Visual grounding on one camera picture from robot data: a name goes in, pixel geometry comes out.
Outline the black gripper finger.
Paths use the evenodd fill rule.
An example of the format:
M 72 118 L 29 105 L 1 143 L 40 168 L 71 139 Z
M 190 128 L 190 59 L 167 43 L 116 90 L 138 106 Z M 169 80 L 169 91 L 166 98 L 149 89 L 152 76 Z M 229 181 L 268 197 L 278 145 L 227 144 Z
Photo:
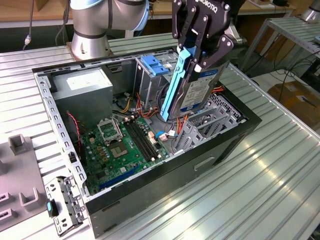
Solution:
M 213 38 L 206 38 L 205 31 L 196 35 L 194 42 L 195 52 L 191 62 L 191 71 L 205 70 L 226 56 L 234 46 L 233 41 L 225 34 Z
M 186 45 L 190 27 L 195 22 L 197 6 L 193 0 L 172 1 L 172 37 L 178 41 L 178 48 Z

